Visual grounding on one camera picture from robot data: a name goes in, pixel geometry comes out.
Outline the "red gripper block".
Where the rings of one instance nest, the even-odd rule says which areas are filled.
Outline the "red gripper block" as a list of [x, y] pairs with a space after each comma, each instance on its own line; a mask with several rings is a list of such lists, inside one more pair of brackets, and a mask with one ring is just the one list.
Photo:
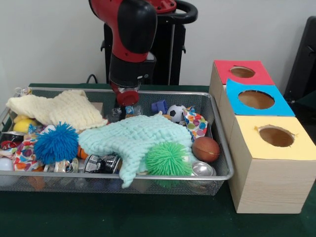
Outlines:
[[123, 120], [126, 116], [125, 106], [133, 106], [139, 101], [139, 87], [120, 87], [113, 82], [110, 82], [110, 85], [116, 95], [117, 103], [121, 106], [119, 120]]

